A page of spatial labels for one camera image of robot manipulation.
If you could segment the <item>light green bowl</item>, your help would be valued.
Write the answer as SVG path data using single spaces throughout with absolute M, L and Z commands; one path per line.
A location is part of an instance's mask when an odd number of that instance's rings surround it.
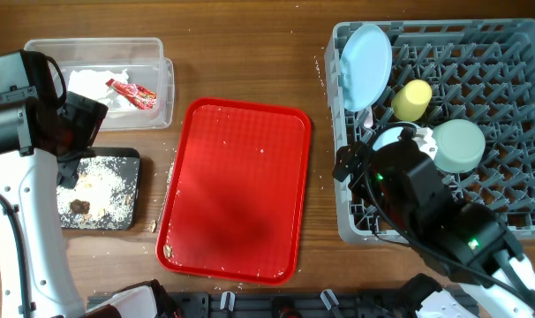
M 438 148 L 434 164 L 449 173 L 474 170 L 486 148 L 486 139 L 480 128 L 468 120 L 452 119 L 433 129 Z

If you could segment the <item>yellow plastic cup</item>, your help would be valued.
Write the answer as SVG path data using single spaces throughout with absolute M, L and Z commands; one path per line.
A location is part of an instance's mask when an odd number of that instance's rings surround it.
M 432 95 L 432 87 L 426 81 L 414 79 L 395 95 L 391 108 L 397 119 L 414 122 L 423 116 Z

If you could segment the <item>red snack wrapper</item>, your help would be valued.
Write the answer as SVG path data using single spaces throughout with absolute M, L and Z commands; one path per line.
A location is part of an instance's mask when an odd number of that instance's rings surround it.
M 157 94 L 137 84 L 127 84 L 109 79 L 106 85 L 123 96 L 139 110 L 151 110 L 157 102 Z

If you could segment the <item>light blue dinner plate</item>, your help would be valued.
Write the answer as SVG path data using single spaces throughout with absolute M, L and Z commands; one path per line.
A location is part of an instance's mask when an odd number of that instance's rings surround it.
M 392 46 L 376 25 L 358 28 L 346 42 L 339 61 L 344 108 L 357 112 L 371 107 L 382 95 L 392 68 Z

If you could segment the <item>white plastic spoon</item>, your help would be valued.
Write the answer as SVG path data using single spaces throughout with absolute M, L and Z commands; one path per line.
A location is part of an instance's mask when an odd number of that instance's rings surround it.
M 373 109 L 371 107 L 367 107 L 366 109 L 366 117 L 364 120 L 364 128 L 372 128 L 373 127 Z

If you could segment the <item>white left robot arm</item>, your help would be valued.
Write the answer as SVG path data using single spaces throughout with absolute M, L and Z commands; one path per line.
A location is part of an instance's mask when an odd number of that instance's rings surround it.
M 107 106 L 55 84 L 53 57 L 0 56 L 0 271 L 4 317 L 83 317 L 57 208 Z

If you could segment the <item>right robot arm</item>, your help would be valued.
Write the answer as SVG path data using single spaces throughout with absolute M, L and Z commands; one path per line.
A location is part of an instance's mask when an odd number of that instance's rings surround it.
M 535 317 L 535 271 L 521 243 L 487 206 L 453 197 L 433 159 L 429 129 L 401 124 L 395 141 L 376 137 L 336 150 L 333 177 L 438 274 L 459 284 L 493 317 Z

